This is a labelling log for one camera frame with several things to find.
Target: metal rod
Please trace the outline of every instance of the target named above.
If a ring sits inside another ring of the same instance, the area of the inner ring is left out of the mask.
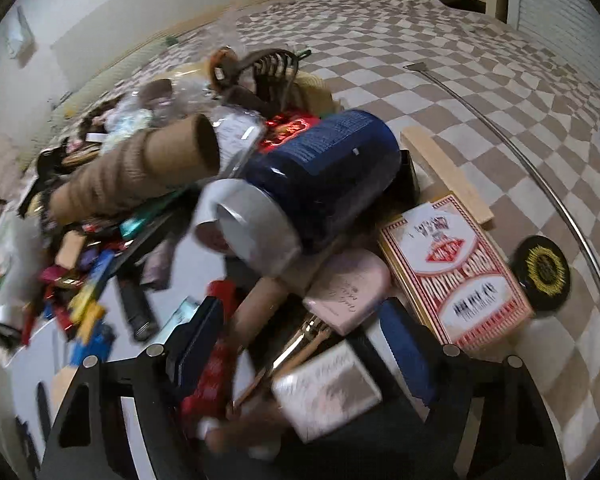
[[[584,254],[585,260],[587,261],[587,265],[589,266],[589,270],[593,276],[593,280],[596,283],[596,288],[600,293],[600,264],[596,258],[596,255],[593,252],[593,248],[591,244],[586,239],[585,235],[582,233],[578,223],[575,221],[575,218],[568,211],[562,200],[556,195],[555,191],[551,187],[551,185],[544,179],[542,174],[536,169],[536,167],[526,158],[525,154],[520,151],[519,147],[517,147],[509,136],[503,132],[496,124],[493,123],[488,117],[485,117],[480,110],[477,110],[471,103],[465,101],[462,97],[456,94],[451,88],[448,88],[442,81],[436,78],[426,65],[426,63],[416,63],[412,65],[407,65],[405,67],[408,70],[413,72],[417,72],[422,74],[425,78],[433,82],[435,85],[439,86],[443,90],[445,90],[451,97],[459,101],[465,108],[467,108],[472,114],[474,114],[478,119],[482,121],[482,123],[490,129],[516,156],[516,158],[520,161],[522,166],[529,173],[531,178],[538,184],[539,188],[544,192],[549,201],[554,205],[555,209],[558,211],[558,214],[562,218],[562,220],[567,224],[569,231],[580,247],[580,250]]]

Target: brown tube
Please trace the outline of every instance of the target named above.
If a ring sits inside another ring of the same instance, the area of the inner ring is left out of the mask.
[[[284,283],[267,276],[260,278],[231,318],[228,338],[232,344],[246,348],[288,295],[289,289]]]
[[[235,448],[271,442],[282,436],[289,427],[280,407],[273,401],[264,402],[241,418],[210,430],[206,434],[205,443],[212,453],[222,454]]]
[[[149,198],[218,174],[216,133],[204,115],[138,132],[72,174],[56,189],[50,212],[62,225],[115,215]]]

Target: black disc with yellow emblem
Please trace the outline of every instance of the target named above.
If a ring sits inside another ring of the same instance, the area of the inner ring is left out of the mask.
[[[537,314],[556,312],[571,290],[564,254],[544,236],[530,236],[516,249],[510,267]]]

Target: bottle label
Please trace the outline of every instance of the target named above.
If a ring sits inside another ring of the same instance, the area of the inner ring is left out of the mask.
[[[309,174],[317,175],[347,153],[356,153],[360,136],[355,134],[375,122],[381,121],[370,114],[348,110],[327,118],[307,134],[278,147],[276,152],[292,158]]]

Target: checkered bedsheet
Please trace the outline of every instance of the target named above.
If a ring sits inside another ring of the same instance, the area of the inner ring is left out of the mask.
[[[238,24],[248,47],[305,45],[301,69],[334,97],[385,120],[396,136],[430,130],[495,214],[491,237],[510,255],[531,234],[554,240],[573,288],[555,316],[533,320],[487,354],[522,357],[552,418],[571,480],[600,455],[600,295],[576,241],[510,151],[459,102],[404,69],[426,60],[437,77],[509,132],[576,217],[600,260],[600,89],[553,52],[483,14],[437,0],[298,0]],[[117,94],[190,60],[212,28],[189,34]]]

